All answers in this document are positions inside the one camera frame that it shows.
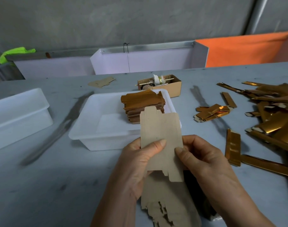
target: fingernail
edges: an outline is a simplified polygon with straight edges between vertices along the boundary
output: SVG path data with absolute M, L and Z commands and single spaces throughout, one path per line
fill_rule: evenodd
M 162 147 L 165 147 L 166 146 L 166 139 L 161 139 L 160 144 L 162 145 Z
M 183 151 L 183 148 L 180 148 L 180 147 L 175 148 L 176 154 L 180 154 L 182 151 Z

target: wooden stick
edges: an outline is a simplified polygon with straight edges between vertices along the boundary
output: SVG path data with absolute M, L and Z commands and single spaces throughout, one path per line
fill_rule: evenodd
M 167 79 L 167 80 L 173 80 L 173 79 L 174 79 L 174 78 Z M 164 80 L 164 81 L 167 81 L 167 80 Z M 150 82 L 148 82 L 148 83 L 144 83 L 144 84 L 150 84 Z M 139 84 L 139 85 L 141 86 L 141 85 L 144 85 L 144 84 Z M 138 85 L 136 84 L 135 86 L 138 86 Z

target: small cardboard box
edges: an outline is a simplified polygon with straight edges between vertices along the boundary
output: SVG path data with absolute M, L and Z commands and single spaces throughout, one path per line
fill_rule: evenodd
M 181 87 L 182 87 L 182 81 L 180 81 L 176 76 L 174 75 L 167 75 L 163 76 L 164 79 L 171 79 L 174 78 L 173 80 L 168 80 L 166 81 L 168 84 L 163 85 L 163 86 L 155 86 L 155 87 L 149 87 L 148 89 L 166 89 L 169 93 L 170 98 L 179 96 L 181 94 Z M 150 80 L 153 80 L 153 78 L 149 79 L 143 79 L 143 80 L 138 80 L 138 89 L 142 90 L 144 83 L 148 83 Z

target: neon green cloth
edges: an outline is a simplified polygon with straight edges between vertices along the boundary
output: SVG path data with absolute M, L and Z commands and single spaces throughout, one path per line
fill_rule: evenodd
M 4 53 L 2 53 L 2 55 L 0 56 L 0 64 L 4 64 L 7 62 L 6 59 L 6 55 L 10 55 L 10 54 L 19 54 L 19 53 L 35 53 L 36 49 L 30 49 L 30 50 L 26 50 L 26 48 L 24 47 L 19 47 L 19 48 L 13 48 L 10 50 L 5 51 Z

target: workbench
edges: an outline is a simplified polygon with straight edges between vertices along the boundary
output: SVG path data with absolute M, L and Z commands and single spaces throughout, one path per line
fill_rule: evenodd
M 216 83 L 240 89 L 254 88 L 243 81 L 288 83 L 288 63 L 0 82 L 0 99 L 41 88 L 54 121 L 52 126 L 0 149 L 1 227 L 90 225 L 121 150 L 91 152 L 79 140 L 70 140 L 68 131 L 89 95 L 137 90 L 137 80 L 153 73 L 173 74 L 182 81 L 181 95 L 172 98 L 172 102 L 180 116 L 183 135 L 197 134 L 224 152 L 226 132 L 231 128 L 241 134 L 243 154 L 283 162 L 283 152 L 269 149 L 244 131 L 258 123 L 257 118 L 244 114 L 253 111 L 254 104 Z M 87 85 L 108 76 L 116 78 L 108 86 L 99 89 Z M 229 92 L 238 107 L 222 118 L 195 122 L 196 107 L 225 105 L 222 91 Z M 288 226 L 288 178 L 246 164 L 233 166 L 233 170 L 261 212 L 275 225 Z M 223 220 L 210 222 L 202 218 L 202 223 L 225 226 Z M 153 226 L 140 202 L 136 226 Z

